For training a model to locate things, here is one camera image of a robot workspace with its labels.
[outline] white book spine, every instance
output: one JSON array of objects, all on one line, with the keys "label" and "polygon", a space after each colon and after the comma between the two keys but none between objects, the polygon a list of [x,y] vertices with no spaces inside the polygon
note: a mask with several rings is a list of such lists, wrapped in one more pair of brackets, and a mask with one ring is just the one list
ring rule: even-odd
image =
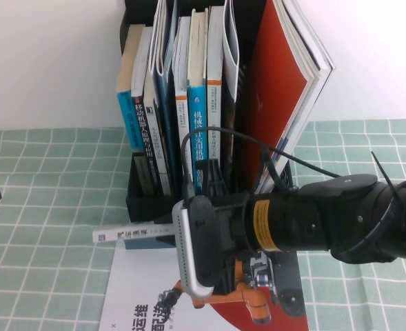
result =
[{"label": "white book spine", "polygon": [[[187,108],[187,97],[177,96],[176,99],[176,115],[178,117],[178,132],[180,138],[180,147],[183,143],[184,137],[189,133],[189,110]],[[193,180],[192,175],[192,154],[190,152],[190,139],[187,140],[186,150],[185,150],[185,159],[187,163],[187,168],[190,173],[190,178]]]},{"label": "white book spine", "polygon": [[[207,84],[207,125],[221,127],[221,81]],[[218,159],[221,155],[221,132],[209,131],[209,159]]]},{"label": "white book spine", "polygon": [[130,223],[127,225],[106,226],[92,231],[95,243],[108,241],[157,238],[174,234],[173,224]]},{"label": "white book spine", "polygon": [[156,109],[155,107],[145,105],[145,111],[146,119],[148,120],[150,135],[152,138],[152,145],[154,146],[156,166],[159,169],[161,187],[163,188],[164,195],[170,196],[172,195],[172,191],[170,189],[168,168],[166,167],[163,144],[161,143],[159,123],[156,120]]}]

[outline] red book cover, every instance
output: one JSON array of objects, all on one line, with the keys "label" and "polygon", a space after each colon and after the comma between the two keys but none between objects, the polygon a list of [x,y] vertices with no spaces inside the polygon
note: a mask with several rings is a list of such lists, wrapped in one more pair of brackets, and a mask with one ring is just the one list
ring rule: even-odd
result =
[{"label": "red book cover", "polygon": [[[306,85],[275,5],[268,0],[247,69],[241,106],[244,133],[276,147]],[[245,143],[238,155],[243,188],[250,189],[259,171],[259,147]]]}]

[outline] black cable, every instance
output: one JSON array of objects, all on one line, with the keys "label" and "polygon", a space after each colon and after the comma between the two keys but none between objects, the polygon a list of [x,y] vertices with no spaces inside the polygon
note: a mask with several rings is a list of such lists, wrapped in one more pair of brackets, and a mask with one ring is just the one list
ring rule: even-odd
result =
[{"label": "black cable", "polygon": [[184,176],[185,176],[184,183],[185,184],[189,184],[192,182],[192,180],[190,178],[190,171],[187,166],[186,159],[185,159],[186,143],[190,139],[190,137],[193,136],[194,134],[196,134],[198,132],[205,132],[205,131],[219,131],[221,133],[233,134],[236,138],[263,146],[264,148],[267,148],[268,150],[276,152],[276,153],[282,155],[283,157],[286,157],[289,160],[297,162],[297,163],[301,164],[302,166],[305,166],[309,169],[320,172],[321,174],[324,174],[325,176],[329,176],[329,177],[333,177],[333,178],[340,177],[338,174],[334,174],[333,172],[320,169],[319,167],[316,167],[315,165],[302,161],[301,159],[298,159],[297,157],[293,157],[292,155],[284,152],[283,150],[280,150],[279,148],[275,148],[273,146],[267,145],[266,143],[263,143],[262,141],[259,141],[258,139],[247,136],[246,134],[243,134],[243,133],[240,133],[237,131],[233,131],[233,130],[229,130],[229,129],[225,129],[225,128],[218,128],[218,127],[214,127],[214,126],[205,126],[203,128],[198,128],[198,129],[195,129],[195,130],[187,133],[183,138],[183,142],[181,143],[181,163],[183,164],[183,172],[184,172]]}]

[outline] blue book spine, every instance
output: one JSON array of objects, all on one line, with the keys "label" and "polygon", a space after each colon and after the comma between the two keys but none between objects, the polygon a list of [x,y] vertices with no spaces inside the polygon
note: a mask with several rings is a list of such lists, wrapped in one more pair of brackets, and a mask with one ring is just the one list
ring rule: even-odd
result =
[{"label": "blue book spine", "polygon": [[143,150],[143,140],[141,139],[139,122],[136,118],[131,91],[117,93],[117,99],[120,103],[121,114],[123,115],[123,120],[125,121],[132,150]]},{"label": "blue book spine", "polygon": [[[206,91],[204,86],[189,87],[187,99],[189,102],[189,124],[193,131],[207,126]],[[201,172],[196,169],[196,162],[207,159],[207,132],[192,135],[192,164],[194,168],[194,184],[197,193],[203,188]]]}]

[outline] white paper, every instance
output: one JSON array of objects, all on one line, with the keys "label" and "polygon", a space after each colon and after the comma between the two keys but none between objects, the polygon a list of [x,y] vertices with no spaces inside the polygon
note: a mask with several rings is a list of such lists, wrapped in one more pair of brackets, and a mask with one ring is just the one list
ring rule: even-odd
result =
[{"label": "white paper", "polygon": [[[176,249],[126,250],[124,242],[118,242],[99,331],[132,330],[139,318],[134,316],[137,305],[148,305],[144,330],[151,330],[159,294],[171,290],[179,277]],[[195,309],[184,293],[172,312],[164,330],[238,330],[211,305]]]}]

